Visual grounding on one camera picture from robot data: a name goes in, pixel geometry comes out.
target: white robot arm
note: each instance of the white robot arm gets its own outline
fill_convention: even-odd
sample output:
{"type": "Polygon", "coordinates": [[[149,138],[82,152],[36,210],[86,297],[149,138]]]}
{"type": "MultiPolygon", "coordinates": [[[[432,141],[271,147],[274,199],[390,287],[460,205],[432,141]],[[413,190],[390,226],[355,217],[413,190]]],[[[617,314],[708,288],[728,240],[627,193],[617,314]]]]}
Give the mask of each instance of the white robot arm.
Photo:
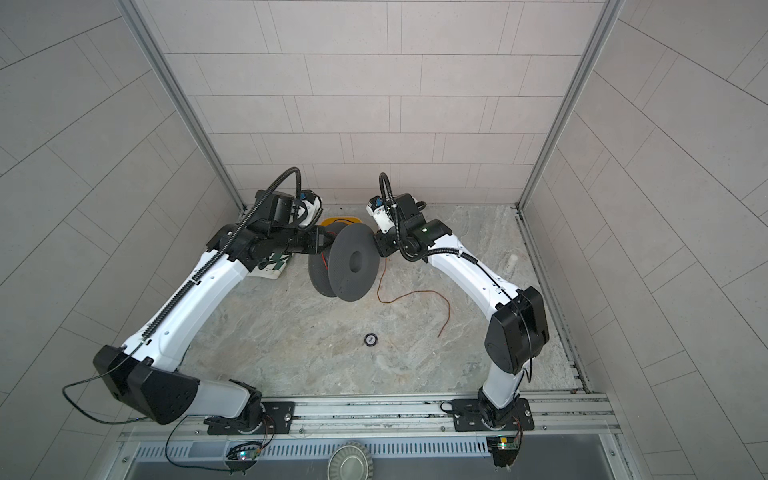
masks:
{"type": "MultiPolygon", "coordinates": [[[[385,193],[378,206],[376,198],[369,212],[385,227],[374,234],[379,254],[400,251],[411,261],[426,259],[455,281],[488,320],[485,348],[493,363],[479,403],[488,425],[504,425],[532,358],[548,340],[541,296],[490,271],[439,220],[425,222],[409,194],[395,201],[385,193]]],[[[96,355],[94,364],[113,396],[160,424],[182,415],[207,415],[241,432],[255,429],[262,414],[255,388],[199,380],[176,369],[207,318],[249,271],[265,265],[273,253],[317,254],[329,246],[333,238],[315,225],[321,212],[320,199],[300,189],[296,168],[260,192],[238,225],[226,226],[208,243],[184,284],[139,332],[121,348],[105,346],[96,355]],[[296,196],[275,193],[290,174],[297,177],[296,196]]]]}

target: black mounting plate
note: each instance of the black mounting plate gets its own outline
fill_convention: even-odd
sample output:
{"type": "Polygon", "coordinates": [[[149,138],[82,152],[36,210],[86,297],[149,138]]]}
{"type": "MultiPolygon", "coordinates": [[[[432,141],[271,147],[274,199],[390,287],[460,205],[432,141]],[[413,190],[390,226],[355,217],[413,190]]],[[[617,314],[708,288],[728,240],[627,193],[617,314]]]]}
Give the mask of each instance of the black mounting plate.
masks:
{"type": "MultiPolygon", "coordinates": [[[[296,404],[293,402],[262,402],[261,404],[264,406],[264,414],[269,415],[275,421],[275,435],[287,434],[293,421],[293,409],[296,404]],[[287,422],[286,414],[290,415],[290,420],[287,422]]],[[[253,432],[241,433],[222,425],[208,425],[208,435],[263,435],[264,427],[262,422],[253,432]]]]}
{"type": "MultiPolygon", "coordinates": [[[[458,418],[454,415],[453,416],[453,426],[456,429],[457,432],[494,432],[495,430],[491,430],[490,428],[486,427],[485,424],[482,422],[480,418],[480,413],[478,411],[478,400],[477,399],[454,399],[451,400],[451,406],[452,409],[457,412],[469,412],[464,413],[458,418]]],[[[512,416],[517,417],[520,420],[520,423],[523,427],[523,431],[533,430],[534,424],[533,424],[533,416],[526,416],[526,412],[531,411],[531,406],[528,404],[528,400],[526,399],[518,399],[518,401],[515,403],[515,407],[512,410],[512,416]]],[[[510,424],[507,424],[505,429],[517,429],[515,427],[514,422],[510,422],[510,424]]]]}

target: marble floor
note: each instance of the marble floor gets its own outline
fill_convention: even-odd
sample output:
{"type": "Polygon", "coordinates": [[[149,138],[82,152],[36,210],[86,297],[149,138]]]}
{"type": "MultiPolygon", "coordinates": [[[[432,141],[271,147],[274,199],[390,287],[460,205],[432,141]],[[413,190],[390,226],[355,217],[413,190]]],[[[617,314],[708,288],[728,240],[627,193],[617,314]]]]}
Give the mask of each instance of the marble floor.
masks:
{"type": "MultiPolygon", "coordinates": [[[[353,215],[375,229],[363,207],[329,206],[325,216],[353,215]]],[[[508,205],[431,205],[439,218],[490,268],[521,288],[538,288],[528,252],[508,205]],[[514,271],[509,258],[516,255],[514,271]]],[[[382,300],[411,290],[437,290],[451,303],[451,319],[438,338],[448,308],[434,293],[416,293],[389,305],[376,285],[347,303],[317,293],[295,256],[277,280],[247,277],[211,315],[180,367],[203,379],[237,379],[265,396],[476,392],[490,359],[487,323],[478,307],[445,274],[399,254],[388,260],[382,300]],[[367,333],[379,343],[363,344],[367,333]]],[[[381,260],[379,275],[383,271],[381,260]]],[[[531,383],[521,389],[573,389],[571,367],[554,325],[536,358],[531,383]]]]}

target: vent grille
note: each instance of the vent grille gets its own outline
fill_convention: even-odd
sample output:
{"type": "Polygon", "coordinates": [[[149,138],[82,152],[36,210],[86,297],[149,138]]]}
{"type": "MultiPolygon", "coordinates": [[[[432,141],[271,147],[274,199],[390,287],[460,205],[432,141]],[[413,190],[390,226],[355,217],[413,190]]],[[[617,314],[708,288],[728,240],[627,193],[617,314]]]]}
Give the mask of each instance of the vent grille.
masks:
{"type": "MultiPolygon", "coordinates": [[[[327,460],[342,445],[345,439],[276,439],[259,457],[260,460],[327,460]]],[[[436,439],[432,437],[407,439],[353,439],[364,445],[373,458],[416,458],[416,457],[487,457],[488,447],[485,438],[454,437],[436,439]]],[[[237,440],[230,440],[222,448],[221,456],[200,456],[194,451],[194,444],[206,443],[171,442],[168,445],[168,456],[175,462],[206,462],[220,461],[230,447],[237,445],[237,440]]],[[[165,442],[142,442],[136,452],[137,462],[165,462],[165,442]]]]}

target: yellow object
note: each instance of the yellow object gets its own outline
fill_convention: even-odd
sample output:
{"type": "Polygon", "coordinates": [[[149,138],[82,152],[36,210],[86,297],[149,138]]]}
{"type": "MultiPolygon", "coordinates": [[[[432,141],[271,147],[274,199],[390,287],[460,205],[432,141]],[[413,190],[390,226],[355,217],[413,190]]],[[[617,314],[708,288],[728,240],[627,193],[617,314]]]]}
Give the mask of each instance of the yellow object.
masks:
{"type": "Polygon", "coordinates": [[[347,223],[362,223],[362,220],[360,220],[358,217],[328,217],[322,222],[320,222],[321,227],[327,227],[331,223],[335,221],[341,221],[341,222],[347,222],[347,223]]]}

